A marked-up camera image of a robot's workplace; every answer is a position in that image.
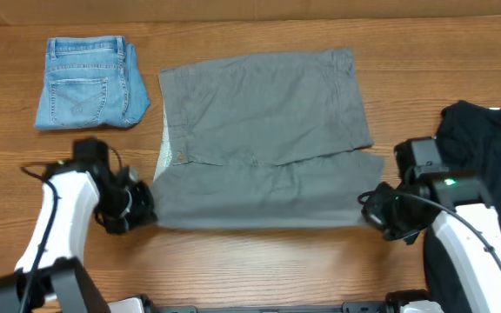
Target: garment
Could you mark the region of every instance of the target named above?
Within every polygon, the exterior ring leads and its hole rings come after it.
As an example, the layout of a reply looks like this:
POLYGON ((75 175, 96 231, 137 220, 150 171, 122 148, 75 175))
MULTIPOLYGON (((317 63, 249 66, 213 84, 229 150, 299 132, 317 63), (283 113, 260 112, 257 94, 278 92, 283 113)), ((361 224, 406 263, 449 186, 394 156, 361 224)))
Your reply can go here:
POLYGON ((175 229, 335 228, 366 225, 357 196, 384 162, 362 151, 279 166, 170 166, 153 186, 160 225, 175 229))
POLYGON ((130 127, 149 105, 135 47, 124 37, 48 41, 36 128, 130 127))
POLYGON ((173 228, 362 222, 376 187, 351 50, 234 57, 160 72, 164 140, 153 193, 173 228))
MULTIPOLYGON (((477 171, 492 195, 501 228, 501 110, 460 101, 442 116, 436 142, 444 163, 452 170, 477 171)), ((439 286, 436 300, 444 311, 469 312, 457 273, 433 232, 427 233, 425 263, 429 286, 439 286)))

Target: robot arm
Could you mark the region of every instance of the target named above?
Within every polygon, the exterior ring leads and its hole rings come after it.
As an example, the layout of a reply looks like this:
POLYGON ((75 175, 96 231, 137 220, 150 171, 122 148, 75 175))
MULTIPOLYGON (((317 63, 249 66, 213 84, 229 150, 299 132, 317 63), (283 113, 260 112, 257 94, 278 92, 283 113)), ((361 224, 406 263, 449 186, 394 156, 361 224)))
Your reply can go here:
POLYGON ((385 240, 404 239, 408 244, 431 225, 451 258, 471 310, 501 312, 501 231, 484 184, 473 172, 449 171, 442 165, 432 138, 401 143, 395 156, 402 183, 396 190, 381 183, 363 194, 359 202, 365 218, 383 231, 385 240), (496 259, 479 240, 481 235, 496 259))
POLYGON ((128 167, 114 175, 107 144, 94 138, 75 141, 72 159, 45 165, 43 176, 23 169, 44 181, 43 206, 15 272, 0 277, 0 313, 55 299, 64 313, 152 312, 143 296, 107 304, 83 267, 92 213, 111 234, 157 220, 146 184, 128 167))
MULTIPOLYGON (((94 208, 100 201, 96 183, 88 172, 69 171, 50 178, 60 197, 55 221, 50 237, 38 266, 45 269, 53 265, 58 258, 76 257, 84 263, 84 243, 88 225, 94 208)), ((43 204, 36 222, 36 228, 24 255, 18 260, 15 270, 24 274, 32 269, 53 207, 53 191, 48 184, 43 185, 43 204)))

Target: jeans back pocket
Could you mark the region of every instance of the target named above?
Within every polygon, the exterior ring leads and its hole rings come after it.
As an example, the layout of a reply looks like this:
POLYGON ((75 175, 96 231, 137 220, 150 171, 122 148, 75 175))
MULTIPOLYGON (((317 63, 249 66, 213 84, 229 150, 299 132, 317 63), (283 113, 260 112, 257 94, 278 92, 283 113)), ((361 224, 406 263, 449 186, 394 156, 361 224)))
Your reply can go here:
POLYGON ((107 78, 50 81, 51 121, 69 127, 98 125, 107 89, 107 78))

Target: gray shorts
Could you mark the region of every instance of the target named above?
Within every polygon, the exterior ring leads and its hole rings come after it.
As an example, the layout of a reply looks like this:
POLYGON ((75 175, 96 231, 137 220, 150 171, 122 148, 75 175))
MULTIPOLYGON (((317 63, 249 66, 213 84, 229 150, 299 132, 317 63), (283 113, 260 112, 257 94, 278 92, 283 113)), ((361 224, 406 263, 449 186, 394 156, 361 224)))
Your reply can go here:
POLYGON ((234 57, 159 78, 166 129, 153 192, 161 225, 361 220, 356 197, 376 187, 383 161, 354 151, 372 139, 351 50, 234 57))

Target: denim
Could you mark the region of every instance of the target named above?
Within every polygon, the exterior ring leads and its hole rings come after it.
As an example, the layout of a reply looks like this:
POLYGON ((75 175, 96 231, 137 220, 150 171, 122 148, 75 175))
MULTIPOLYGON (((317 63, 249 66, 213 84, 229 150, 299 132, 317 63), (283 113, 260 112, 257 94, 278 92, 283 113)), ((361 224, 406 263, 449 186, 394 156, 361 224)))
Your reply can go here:
POLYGON ((149 105, 135 46, 124 37, 48 41, 37 129, 130 127, 149 105))

